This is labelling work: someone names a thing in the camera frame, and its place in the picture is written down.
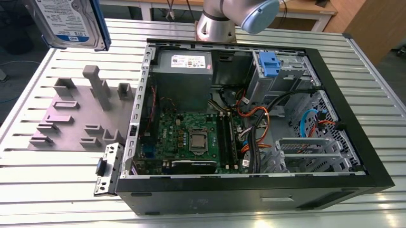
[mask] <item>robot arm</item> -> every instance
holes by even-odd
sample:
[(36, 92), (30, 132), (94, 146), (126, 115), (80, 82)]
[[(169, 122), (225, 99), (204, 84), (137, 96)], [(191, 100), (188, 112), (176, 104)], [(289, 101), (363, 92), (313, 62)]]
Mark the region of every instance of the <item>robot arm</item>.
[(235, 24), (251, 34), (263, 31), (279, 11), (279, 0), (204, 0), (197, 23), (197, 39), (235, 40)]

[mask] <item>cpu socket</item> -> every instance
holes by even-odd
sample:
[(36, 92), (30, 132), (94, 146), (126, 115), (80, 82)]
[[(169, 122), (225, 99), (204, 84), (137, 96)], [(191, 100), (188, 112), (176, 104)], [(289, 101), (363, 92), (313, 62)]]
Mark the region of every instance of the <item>cpu socket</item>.
[(208, 150), (207, 131), (189, 131), (189, 151), (195, 155), (203, 155)]

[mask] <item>hard drive label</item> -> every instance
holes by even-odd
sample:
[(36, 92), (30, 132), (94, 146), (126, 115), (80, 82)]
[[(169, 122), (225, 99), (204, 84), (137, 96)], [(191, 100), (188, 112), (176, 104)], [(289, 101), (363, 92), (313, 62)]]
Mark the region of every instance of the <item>hard drive label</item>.
[(36, 0), (50, 30), (65, 41), (88, 41), (88, 30), (70, 0)]

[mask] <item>motherboard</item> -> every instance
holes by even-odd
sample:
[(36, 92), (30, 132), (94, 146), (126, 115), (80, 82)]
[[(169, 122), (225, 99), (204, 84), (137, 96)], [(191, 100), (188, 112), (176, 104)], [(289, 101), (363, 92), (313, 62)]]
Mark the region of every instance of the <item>motherboard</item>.
[(138, 169), (149, 175), (181, 173), (240, 173), (231, 115), (161, 113), (156, 145), (144, 144)]

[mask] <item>black cable on floor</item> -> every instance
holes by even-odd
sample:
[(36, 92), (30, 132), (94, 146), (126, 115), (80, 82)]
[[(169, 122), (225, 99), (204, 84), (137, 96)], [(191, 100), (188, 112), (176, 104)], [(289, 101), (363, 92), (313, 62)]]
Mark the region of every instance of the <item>black cable on floor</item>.
[(279, 21), (279, 25), (276, 26), (277, 29), (280, 28), (281, 24), (284, 23), (284, 20), (285, 20), (285, 17), (287, 17), (287, 5), (285, 5), (285, 1), (284, 0), (281, 0), (281, 1), (283, 1), (283, 5), (284, 5), (284, 10), (283, 10), (281, 19)]
[(191, 18), (192, 18), (192, 21), (195, 22), (195, 17), (192, 15), (192, 11), (191, 11), (191, 4), (189, 4), (189, 0), (185, 0), (187, 4), (188, 4), (188, 8), (189, 8), (189, 15), (191, 15)]

